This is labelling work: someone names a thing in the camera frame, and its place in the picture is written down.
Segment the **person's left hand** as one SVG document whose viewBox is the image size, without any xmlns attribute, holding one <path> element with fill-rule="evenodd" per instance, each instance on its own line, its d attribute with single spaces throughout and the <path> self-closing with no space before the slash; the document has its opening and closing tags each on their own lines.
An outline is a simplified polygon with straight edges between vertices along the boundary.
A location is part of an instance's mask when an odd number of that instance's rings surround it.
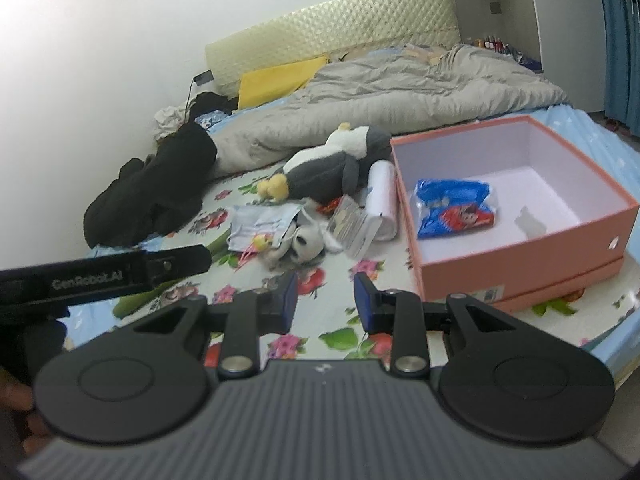
<svg viewBox="0 0 640 480">
<path fill-rule="evenodd" d="M 6 370 L 1 370 L 1 406 L 24 414 L 27 430 L 21 446 L 27 456 L 36 454 L 51 441 L 51 431 L 35 411 L 32 388 L 19 382 Z"/>
</svg>

